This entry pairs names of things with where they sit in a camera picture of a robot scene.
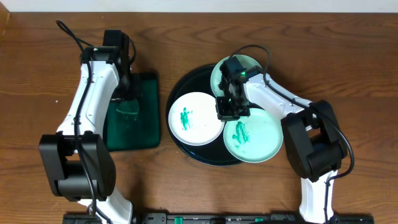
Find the green sponge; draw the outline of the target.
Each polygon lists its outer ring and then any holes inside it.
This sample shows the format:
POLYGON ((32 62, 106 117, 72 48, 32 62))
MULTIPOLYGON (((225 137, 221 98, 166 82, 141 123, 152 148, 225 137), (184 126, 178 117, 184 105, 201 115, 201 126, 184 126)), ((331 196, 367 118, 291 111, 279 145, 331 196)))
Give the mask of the green sponge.
POLYGON ((137 100, 122 101, 116 111, 121 114, 137 115, 139 113, 139 102, 137 100))

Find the mint plate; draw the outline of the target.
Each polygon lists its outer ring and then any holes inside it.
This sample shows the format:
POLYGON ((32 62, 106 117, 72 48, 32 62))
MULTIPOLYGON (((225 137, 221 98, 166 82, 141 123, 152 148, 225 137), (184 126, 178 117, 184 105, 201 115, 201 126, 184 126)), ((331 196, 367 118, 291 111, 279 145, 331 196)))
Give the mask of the mint plate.
POLYGON ((223 140, 229 153, 238 160, 260 163, 278 153, 284 136, 279 120, 265 110, 251 108, 249 116, 225 124, 223 140))
MULTIPOLYGON (((261 67, 260 63, 256 61, 254 58, 247 56, 247 55, 235 55, 239 62, 242 64, 244 68, 251 68, 253 66, 259 66, 261 67)), ((221 70, 220 67, 223 64, 225 60, 227 60, 229 57, 225 57, 222 60, 220 60, 214 67, 211 77, 210 77, 210 85, 211 85, 211 90, 214 94, 215 97, 219 96, 224 96, 223 91, 219 88, 219 84, 221 83, 221 70)))

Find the white plate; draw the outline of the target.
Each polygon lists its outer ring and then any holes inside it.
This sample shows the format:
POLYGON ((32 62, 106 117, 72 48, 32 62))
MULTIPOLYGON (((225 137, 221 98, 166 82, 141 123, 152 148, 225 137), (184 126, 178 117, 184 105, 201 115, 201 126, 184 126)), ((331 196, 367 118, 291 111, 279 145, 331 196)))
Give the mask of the white plate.
POLYGON ((216 112, 216 98, 202 92, 179 97, 172 103, 167 118, 173 136, 190 146, 213 142, 224 128, 216 112))

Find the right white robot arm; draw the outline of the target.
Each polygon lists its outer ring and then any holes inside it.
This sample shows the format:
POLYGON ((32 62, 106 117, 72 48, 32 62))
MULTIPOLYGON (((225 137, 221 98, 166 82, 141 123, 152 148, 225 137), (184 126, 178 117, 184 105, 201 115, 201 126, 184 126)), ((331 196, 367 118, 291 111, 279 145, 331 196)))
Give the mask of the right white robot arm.
POLYGON ((322 100, 311 102, 278 85, 261 67, 220 68, 216 99, 218 118, 242 123, 253 118, 256 106, 281 126, 289 163, 300 176, 300 214, 309 223, 329 223, 333 217, 333 182, 353 170, 351 144, 340 129, 333 108, 322 100), (338 173, 342 160, 350 156, 348 170, 338 173))

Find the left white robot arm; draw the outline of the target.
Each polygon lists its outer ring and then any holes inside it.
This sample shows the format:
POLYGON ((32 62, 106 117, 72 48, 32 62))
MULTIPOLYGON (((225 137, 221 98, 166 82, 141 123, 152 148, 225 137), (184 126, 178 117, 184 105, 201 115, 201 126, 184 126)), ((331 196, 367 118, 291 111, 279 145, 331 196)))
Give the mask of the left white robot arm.
POLYGON ((67 116, 54 134, 44 134, 39 151, 55 196, 77 202, 86 215, 64 223, 132 223, 133 205, 116 185, 116 166, 103 141, 111 97, 129 72, 129 48, 87 47, 81 78, 67 116))

